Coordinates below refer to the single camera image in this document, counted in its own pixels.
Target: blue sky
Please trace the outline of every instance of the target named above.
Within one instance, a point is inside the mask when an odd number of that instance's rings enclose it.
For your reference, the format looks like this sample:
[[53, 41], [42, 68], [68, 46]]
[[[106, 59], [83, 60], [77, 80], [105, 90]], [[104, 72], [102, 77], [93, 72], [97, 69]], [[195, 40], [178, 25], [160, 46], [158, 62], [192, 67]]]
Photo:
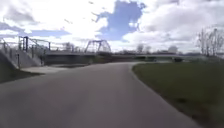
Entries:
[[29, 36], [82, 46], [106, 39], [112, 49], [177, 46], [197, 51], [201, 29], [223, 27], [223, 0], [0, 0], [0, 37]]

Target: asphalt road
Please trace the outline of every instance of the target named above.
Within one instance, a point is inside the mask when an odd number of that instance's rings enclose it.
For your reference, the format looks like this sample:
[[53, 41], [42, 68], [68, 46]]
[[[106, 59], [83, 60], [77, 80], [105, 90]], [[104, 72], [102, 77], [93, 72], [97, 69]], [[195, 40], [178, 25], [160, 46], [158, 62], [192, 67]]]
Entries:
[[93, 65], [0, 85], [0, 128], [198, 128], [131, 73]]

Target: tree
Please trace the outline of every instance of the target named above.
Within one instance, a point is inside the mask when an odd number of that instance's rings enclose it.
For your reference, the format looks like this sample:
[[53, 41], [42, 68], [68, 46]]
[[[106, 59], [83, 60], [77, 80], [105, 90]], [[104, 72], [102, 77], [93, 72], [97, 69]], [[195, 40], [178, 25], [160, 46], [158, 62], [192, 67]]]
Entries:
[[150, 46], [146, 46], [146, 47], [145, 47], [145, 50], [144, 50], [145, 53], [146, 53], [146, 54], [149, 54], [149, 53], [150, 53], [150, 49], [151, 49]]
[[137, 53], [142, 53], [144, 49], [144, 45], [142, 43], [137, 45]]
[[198, 35], [197, 46], [201, 53], [206, 56], [215, 56], [224, 44], [224, 34], [221, 30], [214, 29], [211, 32], [202, 30]]
[[124, 55], [134, 55], [134, 54], [136, 54], [135, 51], [125, 50], [125, 49], [123, 51], [121, 51], [121, 53], [124, 54]]
[[65, 43], [63, 45], [64, 45], [64, 49], [66, 51], [74, 51], [74, 44], [68, 42], [68, 43]]
[[179, 51], [177, 52], [178, 55], [183, 55], [183, 52]]
[[168, 48], [169, 53], [177, 53], [178, 48], [176, 46], [170, 46]]

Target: grass lawn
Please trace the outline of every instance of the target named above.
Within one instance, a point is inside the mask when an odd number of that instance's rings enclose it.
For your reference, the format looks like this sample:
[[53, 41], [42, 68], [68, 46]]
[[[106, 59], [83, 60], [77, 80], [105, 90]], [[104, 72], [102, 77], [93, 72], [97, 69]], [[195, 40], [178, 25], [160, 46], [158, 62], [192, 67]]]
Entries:
[[38, 73], [23, 72], [17, 69], [12, 69], [10, 66], [0, 63], [0, 83], [22, 79], [26, 77], [40, 75]]
[[223, 67], [211, 63], [139, 64], [133, 71], [179, 111], [202, 126], [215, 128], [224, 122]]

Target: railing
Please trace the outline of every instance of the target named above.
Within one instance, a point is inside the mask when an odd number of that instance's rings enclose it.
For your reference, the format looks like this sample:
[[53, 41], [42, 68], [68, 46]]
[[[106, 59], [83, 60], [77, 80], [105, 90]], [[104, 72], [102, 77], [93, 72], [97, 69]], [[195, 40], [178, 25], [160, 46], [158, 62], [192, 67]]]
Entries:
[[83, 53], [85, 52], [85, 48], [81, 48], [78, 46], [74, 46], [71, 43], [53, 43], [53, 42], [49, 42], [46, 40], [40, 40], [40, 39], [32, 39], [32, 38], [28, 38], [29, 42], [28, 42], [28, 46], [29, 49], [31, 49], [32, 47], [34, 48], [41, 48], [44, 49], [45, 51], [67, 51], [67, 52], [76, 52], [76, 53]]
[[44, 65], [43, 56], [48, 50], [45, 46], [39, 45], [35, 40], [28, 38], [27, 54], [36, 62], [37, 65]]
[[0, 51], [15, 68], [20, 68], [19, 54], [17, 54], [4, 39], [0, 39]]

